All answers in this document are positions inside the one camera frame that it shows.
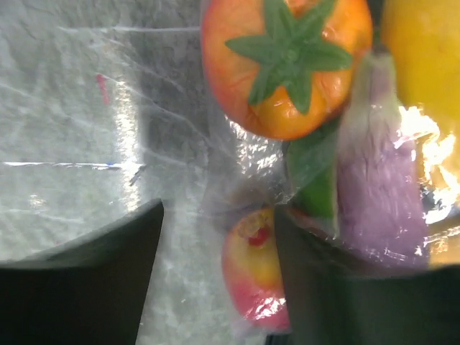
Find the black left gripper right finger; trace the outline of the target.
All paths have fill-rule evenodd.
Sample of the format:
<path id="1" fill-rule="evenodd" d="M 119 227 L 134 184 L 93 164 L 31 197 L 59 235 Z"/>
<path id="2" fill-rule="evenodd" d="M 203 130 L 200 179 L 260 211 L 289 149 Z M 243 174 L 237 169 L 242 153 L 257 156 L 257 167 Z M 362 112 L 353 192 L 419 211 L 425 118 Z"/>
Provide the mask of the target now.
<path id="1" fill-rule="evenodd" d="M 459 266 L 379 271 L 274 212 L 290 333 L 276 344 L 457 344 Z"/>

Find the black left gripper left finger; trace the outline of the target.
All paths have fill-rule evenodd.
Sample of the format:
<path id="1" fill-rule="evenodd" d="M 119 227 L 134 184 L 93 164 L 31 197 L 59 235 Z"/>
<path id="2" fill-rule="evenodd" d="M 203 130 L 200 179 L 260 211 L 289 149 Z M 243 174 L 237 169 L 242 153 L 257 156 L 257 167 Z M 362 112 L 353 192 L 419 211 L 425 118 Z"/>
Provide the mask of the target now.
<path id="1" fill-rule="evenodd" d="M 96 235 L 1 264 L 3 344 L 134 344 L 165 208 L 150 202 Z"/>

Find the purple fake eggplant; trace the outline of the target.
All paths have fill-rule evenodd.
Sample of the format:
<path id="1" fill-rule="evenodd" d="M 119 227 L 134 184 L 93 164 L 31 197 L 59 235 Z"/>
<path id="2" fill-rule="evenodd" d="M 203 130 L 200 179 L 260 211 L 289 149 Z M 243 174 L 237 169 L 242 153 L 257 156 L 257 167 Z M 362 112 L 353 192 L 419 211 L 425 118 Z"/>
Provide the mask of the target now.
<path id="1" fill-rule="evenodd" d="M 428 227 L 413 159 L 400 131 L 395 67 L 386 49 L 369 51 L 341 117 L 336 158 L 340 236 L 356 255 L 386 267 L 423 270 Z"/>

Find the red fake apple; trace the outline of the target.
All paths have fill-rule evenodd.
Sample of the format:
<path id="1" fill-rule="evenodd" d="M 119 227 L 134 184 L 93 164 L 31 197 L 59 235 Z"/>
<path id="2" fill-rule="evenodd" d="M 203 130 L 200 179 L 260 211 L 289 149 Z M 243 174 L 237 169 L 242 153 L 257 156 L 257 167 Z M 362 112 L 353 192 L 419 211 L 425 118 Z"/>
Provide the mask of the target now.
<path id="1" fill-rule="evenodd" d="M 221 262 L 224 282 L 237 313 L 270 333 L 289 331 L 272 208 L 254 211 L 231 228 Z"/>

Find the fake watermelon slice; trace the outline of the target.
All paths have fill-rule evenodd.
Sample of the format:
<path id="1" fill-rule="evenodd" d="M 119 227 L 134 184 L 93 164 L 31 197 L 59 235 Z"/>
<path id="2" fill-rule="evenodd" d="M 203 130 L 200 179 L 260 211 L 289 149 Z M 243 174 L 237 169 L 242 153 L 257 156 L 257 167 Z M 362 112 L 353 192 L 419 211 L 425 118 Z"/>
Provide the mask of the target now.
<path id="1" fill-rule="evenodd" d="M 285 164 L 293 192 L 293 204 L 305 215 L 306 223 L 336 236 L 338 202 L 336 149 L 339 120 L 332 119 L 287 147 Z"/>

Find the clear zip top bag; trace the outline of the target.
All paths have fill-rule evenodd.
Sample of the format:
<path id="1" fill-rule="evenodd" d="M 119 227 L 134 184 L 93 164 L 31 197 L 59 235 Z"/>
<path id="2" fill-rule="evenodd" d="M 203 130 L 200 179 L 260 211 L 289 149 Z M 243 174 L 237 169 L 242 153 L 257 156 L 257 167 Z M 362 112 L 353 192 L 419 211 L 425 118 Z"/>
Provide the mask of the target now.
<path id="1" fill-rule="evenodd" d="M 331 246 L 370 263 L 379 271 L 400 274 L 422 272 L 446 265 L 459 266 L 459 192 L 434 188 L 423 177 L 422 144 L 425 141 L 437 139 L 439 128 L 434 120 L 424 115 L 422 109 L 416 106 L 405 106 L 400 100 L 397 92 L 395 60 L 380 39 L 380 22 L 381 20 L 374 31 L 376 35 L 374 43 L 364 56 L 374 49 L 386 49 L 393 59 L 396 95 L 402 116 L 400 131 L 415 141 L 413 159 L 423 204 L 423 219 L 428 227 L 428 234 L 423 242 L 424 247 L 428 250 L 428 266 L 423 270 L 386 267 L 356 255 L 341 240 L 338 196 L 338 234 L 327 236 L 317 228 L 309 226 L 305 215 L 293 204 L 293 192 L 285 164 L 288 145 L 296 139 L 270 139 L 253 134 L 230 120 L 221 109 L 212 122 L 214 148 L 209 161 L 209 180 L 203 197 L 201 216 L 206 223 L 221 232 L 224 242 L 231 228 L 248 214 L 261 208 L 272 208 L 275 212 L 276 207 L 285 206 L 293 213 L 294 219 L 301 228 Z M 338 119 L 340 126 L 341 117 L 349 107 L 350 98 L 339 112 L 326 122 Z M 237 315 L 242 328 L 257 329 L 268 334 L 288 334 L 291 330 L 290 327 L 290 330 L 285 333 L 270 333 L 263 328 L 251 325 L 238 313 Z"/>

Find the orange fake persimmon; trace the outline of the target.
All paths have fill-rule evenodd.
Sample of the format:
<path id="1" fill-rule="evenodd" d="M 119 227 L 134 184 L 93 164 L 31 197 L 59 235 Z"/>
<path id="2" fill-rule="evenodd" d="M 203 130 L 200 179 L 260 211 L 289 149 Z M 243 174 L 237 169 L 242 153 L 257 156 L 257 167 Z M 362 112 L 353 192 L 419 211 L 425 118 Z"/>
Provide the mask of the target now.
<path id="1" fill-rule="evenodd" d="M 270 139 L 304 137 L 344 106 L 372 46 L 368 3 L 211 1 L 201 20 L 204 72 L 225 115 Z"/>

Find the yellow fake lemon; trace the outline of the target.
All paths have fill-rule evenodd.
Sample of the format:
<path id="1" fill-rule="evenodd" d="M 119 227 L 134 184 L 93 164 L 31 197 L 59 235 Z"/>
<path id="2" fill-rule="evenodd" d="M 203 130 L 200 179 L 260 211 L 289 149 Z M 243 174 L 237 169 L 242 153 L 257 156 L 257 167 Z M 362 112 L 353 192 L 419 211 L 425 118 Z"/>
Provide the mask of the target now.
<path id="1" fill-rule="evenodd" d="M 397 92 L 438 125 L 422 144 L 423 177 L 459 192 L 459 2 L 385 1 L 380 39 L 392 53 Z"/>

